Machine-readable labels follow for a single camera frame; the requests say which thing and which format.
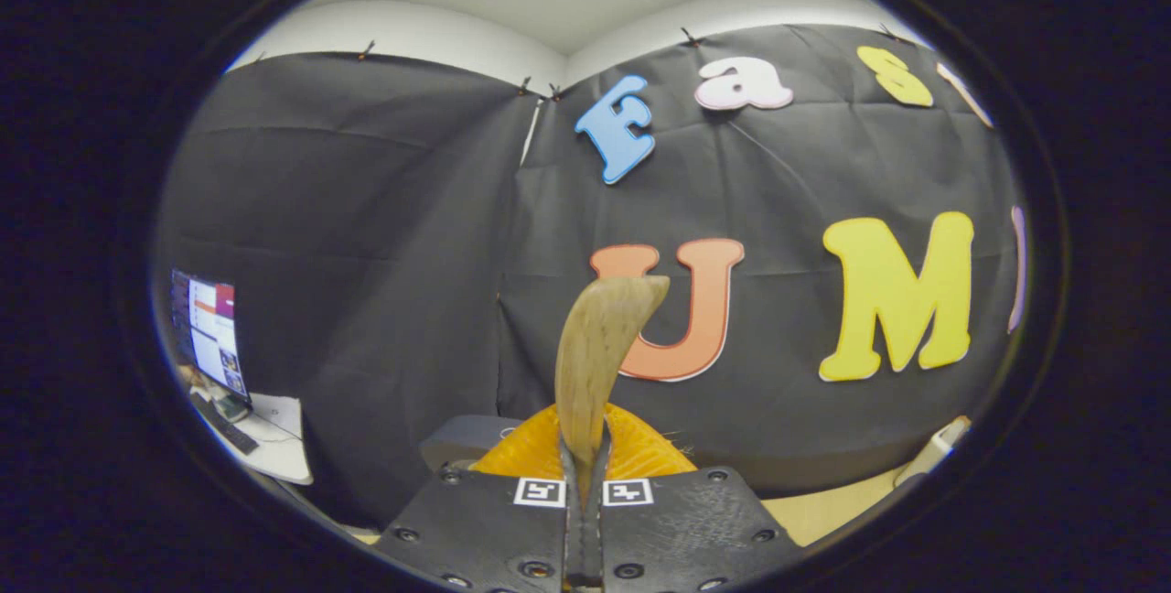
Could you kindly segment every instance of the black fabric backdrop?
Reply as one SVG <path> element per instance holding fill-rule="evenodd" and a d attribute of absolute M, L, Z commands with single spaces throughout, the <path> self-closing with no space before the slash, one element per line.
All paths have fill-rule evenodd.
<path fill-rule="evenodd" d="M 934 96 L 905 107 L 858 60 L 860 46 L 909 64 Z M 701 109 L 699 68 L 752 56 L 776 64 L 794 89 L 779 110 Z M 619 377 L 611 400 L 694 450 L 700 466 L 737 468 L 759 493 L 841 485 L 910 459 L 924 438 L 973 413 L 1006 348 L 1015 289 L 1018 202 L 1007 155 L 963 97 L 936 73 L 927 49 L 854 27 L 754 27 L 712 35 L 618 64 L 545 102 L 516 173 L 501 291 L 500 409 L 527 417 L 553 402 L 559 329 L 595 278 L 590 255 L 617 244 L 659 252 L 653 274 L 670 294 L 644 336 L 670 345 L 686 333 L 690 272 L 676 250 L 700 238 L 744 243 L 732 268 L 731 316 L 720 359 L 676 383 Z M 628 73 L 652 113 L 656 149 L 614 186 L 577 118 Z M 838 220 L 884 220 L 918 271 L 931 223 L 961 211 L 974 225 L 971 349 L 960 362 L 871 379 L 824 382 L 820 362 L 837 343 L 842 266 L 822 245 Z"/>
<path fill-rule="evenodd" d="M 427 476 L 418 442 L 495 414 L 501 219 L 536 98 L 355 59 L 227 73 L 177 155 L 158 268 L 235 285 L 249 391 L 301 400 L 306 496 L 383 526 Z"/>
<path fill-rule="evenodd" d="M 898 104 L 857 60 L 885 48 L 934 108 Z M 792 105 L 710 113 L 703 64 L 776 64 Z M 671 293 L 644 335 L 685 334 L 690 273 L 676 250 L 733 238 L 720 359 L 677 383 L 622 377 L 614 402 L 697 464 L 732 465 L 761 495 L 855 480 L 905 462 L 973 411 L 1006 346 L 1015 284 L 1009 164 L 995 132 L 934 73 L 936 55 L 852 27 L 758 27 L 670 47 L 543 102 L 464 70 L 355 55 L 282 56 L 227 73 L 177 155 L 160 219 L 171 267 L 237 286 L 241 369 L 254 393 L 301 400 L 307 497 L 383 526 L 426 477 L 418 443 L 457 415 L 527 418 L 553 402 L 561 325 L 609 245 L 655 246 Z M 577 118 L 638 73 L 656 151 L 615 186 Z M 882 218 L 918 268 L 933 218 L 966 213 L 972 347 L 828 383 L 842 268 L 835 221 Z"/>

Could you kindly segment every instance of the monitor screen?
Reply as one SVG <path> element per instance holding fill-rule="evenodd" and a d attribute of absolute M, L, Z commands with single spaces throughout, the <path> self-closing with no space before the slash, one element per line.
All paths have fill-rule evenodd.
<path fill-rule="evenodd" d="M 248 400 L 235 347 L 235 287 L 173 271 L 171 301 L 179 354 L 222 388 Z"/>

